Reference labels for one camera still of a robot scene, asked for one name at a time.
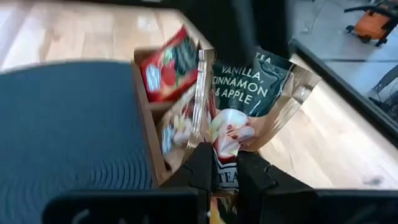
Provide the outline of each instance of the blue mat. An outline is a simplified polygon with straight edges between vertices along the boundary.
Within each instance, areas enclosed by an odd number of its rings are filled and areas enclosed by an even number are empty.
[[[0,223],[41,223],[71,189],[149,189],[128,63],[70,62],[0,75]]]

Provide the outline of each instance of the tea bag packet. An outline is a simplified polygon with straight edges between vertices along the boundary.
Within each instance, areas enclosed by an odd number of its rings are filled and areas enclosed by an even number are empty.
[[[213,78],[212,65],[215,59],[214,50],[199,50],[198,80],[195,92],[195,106],[193,107],[192,131],[188,142],[185,159],[200,142],[210,142],[211,116],[209,111],[209,93]]]
[[[259,50],[251,66],[213,64],[210,133],[221,191],[239,189],[236,156],[257,151],[299,109],[320,78]]]

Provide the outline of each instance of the orange vacuum cleaner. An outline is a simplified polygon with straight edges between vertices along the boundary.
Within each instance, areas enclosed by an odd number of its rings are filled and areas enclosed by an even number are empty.
[[[355,31],[363,43],[379,40],[376,47],[387,43],[387,36],[398,23],[398,5],[396,2],[383,1],[375,6],[360,6],[345,9],[344,12],[365,11],[365,15],[355,26],[348,26],[348,32]]]

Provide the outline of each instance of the wooden floor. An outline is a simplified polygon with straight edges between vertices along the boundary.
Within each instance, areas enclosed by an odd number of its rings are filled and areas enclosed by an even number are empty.
[[[170,11],[3,1],[0,69],[130,60],[136,47],[162,45],[180,26]],[[398,150],[324,82],[261,154],[312,187],[398,189]]]

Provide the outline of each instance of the apple illustration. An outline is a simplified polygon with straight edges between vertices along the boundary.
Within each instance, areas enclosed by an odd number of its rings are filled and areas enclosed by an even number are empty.
[[[175,60],[171,60],[169,65],[164,65],[160,69],[162,74],[162,81],[164,82],[165,85],[175,86],[176,84],[178,77],[174,70],[174,63]]]
[[[222,163],[234,162],[241,143],[254,136],[254,128],[241,111],[221,110],[210,125],[211,141]]]

